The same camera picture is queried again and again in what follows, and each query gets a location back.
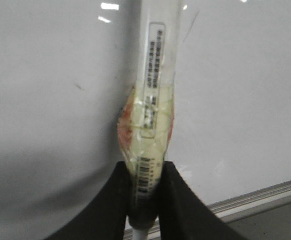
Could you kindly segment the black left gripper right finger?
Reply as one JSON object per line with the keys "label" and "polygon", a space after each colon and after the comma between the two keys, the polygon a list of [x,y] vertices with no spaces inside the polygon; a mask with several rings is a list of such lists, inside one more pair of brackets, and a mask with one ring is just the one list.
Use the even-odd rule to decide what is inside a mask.
{"label": "black left gripper right finger", "polygon": [[194,194],[173,162],[164,164],[158,197],[163,240],[244,240]]}

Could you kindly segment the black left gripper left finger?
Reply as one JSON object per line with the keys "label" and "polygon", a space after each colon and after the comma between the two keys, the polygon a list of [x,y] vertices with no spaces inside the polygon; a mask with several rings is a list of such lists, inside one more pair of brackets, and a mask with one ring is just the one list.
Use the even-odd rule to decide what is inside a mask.
{"label": "black left gripper left finger", "polygon": [[131,178],[123,161],[89,205],[49,240],[122,240],[130,203]]}

